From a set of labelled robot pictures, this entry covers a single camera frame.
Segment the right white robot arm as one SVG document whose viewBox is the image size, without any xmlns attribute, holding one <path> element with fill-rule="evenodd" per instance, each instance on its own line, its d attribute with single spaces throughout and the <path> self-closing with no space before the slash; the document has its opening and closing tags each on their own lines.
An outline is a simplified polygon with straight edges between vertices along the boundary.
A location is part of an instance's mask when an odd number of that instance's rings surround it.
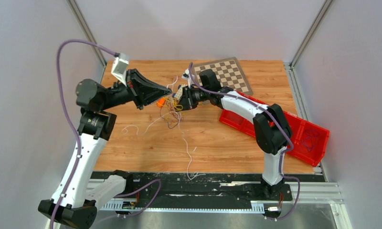
<svg viewBox="0 0 382 229">
<path fill-rule="evenodd" d="M 292 130 L 282 108 L 265 105 L 241 95 L 234 89 L 221 86 L 211 70 L 201 72 L 201 83 L 189 70 L 182 75 L 187 85 L 178 89 L 178 104 L 182 110 L 195 109 L 199 103 L 208 101 L 225 111 L 230 111 L 247 120 L 254 126 L 255 139 L 264 152 L 264 172 L 262 175 L 262 195 L 274 199 L 280 193 L 283 182 L 283 159 L 288 147 L 292 147 Z"/>
</svg>

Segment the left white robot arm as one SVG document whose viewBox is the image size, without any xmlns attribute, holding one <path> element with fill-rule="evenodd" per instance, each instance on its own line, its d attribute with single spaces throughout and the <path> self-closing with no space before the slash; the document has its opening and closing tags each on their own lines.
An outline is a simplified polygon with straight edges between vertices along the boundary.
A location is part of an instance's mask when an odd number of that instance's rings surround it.
<svg viewBox="0 0 382 229">
<path fill-rule="evenodd" d="M 76 145 L 60 185 L 50 199 L 39 203 L 38 211 L 52 222 L 74 229 L 88 229 L 101 207 L 117 195 L 133 195 L 133 176 L 116 170 L 106 181 L 88 191 L 95 164 L 113 132 L 117 116 L 108 109 L 133 102 L 138 109 L 170 95 L 172 90 L 146 79 L 136 69 L 124 72 L 124 80 L 104 87 L 92 79 L 76 87 L 80 123 L 74 128 Z"/>
</svg>

